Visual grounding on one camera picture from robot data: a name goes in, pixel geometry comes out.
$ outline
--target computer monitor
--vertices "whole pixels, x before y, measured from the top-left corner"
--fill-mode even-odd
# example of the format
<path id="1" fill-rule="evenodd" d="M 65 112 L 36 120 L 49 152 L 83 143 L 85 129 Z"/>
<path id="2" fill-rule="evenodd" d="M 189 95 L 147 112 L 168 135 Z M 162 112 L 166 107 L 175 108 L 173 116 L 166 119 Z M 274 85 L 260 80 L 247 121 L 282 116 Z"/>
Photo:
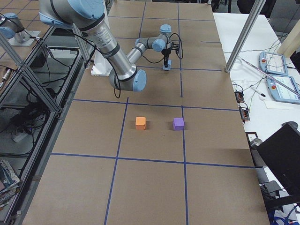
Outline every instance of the computer monitor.
<path id="1" fill-rule="evenodd" d="M 285 124 L 258 146 L 257 151 L 289 197 L 271 200 L 268 207 L 300 202 L 300 132 Z"/>

